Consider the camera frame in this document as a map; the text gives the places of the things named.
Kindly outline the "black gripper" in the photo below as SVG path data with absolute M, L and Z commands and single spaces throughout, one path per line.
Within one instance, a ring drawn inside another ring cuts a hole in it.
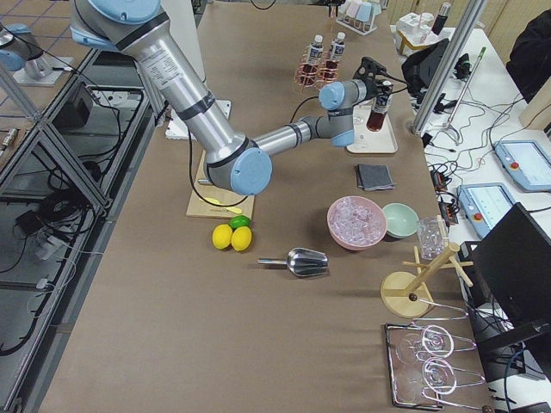
M 357 84 L 363 84 L 362 87 L 358 87 L 356 102 L 360 103 L 376 98 L 382 92 L 382 81 L 377 77 L 386 74 L 387 68 L 384 65 L 370 57 L 362 57 L 360 66 L 353 76 Z

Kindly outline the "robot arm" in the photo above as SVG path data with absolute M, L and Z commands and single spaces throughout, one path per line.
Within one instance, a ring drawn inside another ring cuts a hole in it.
M 170 33 L 159 1 L 74 1 L 72 38 L 83 46 L 132 57 L 176 110 L 205 151 L 204 171 L 216 187 L 256 195 L 272 176 L 272 156 L 312 139 L 336 147 L 354 141 L 353 108 L 382 92 L 384 68 L 365 57 L 352 79 L 328 83 L 319 92 L 323 117 L 305 117 L 257 139 L 236 132 Z

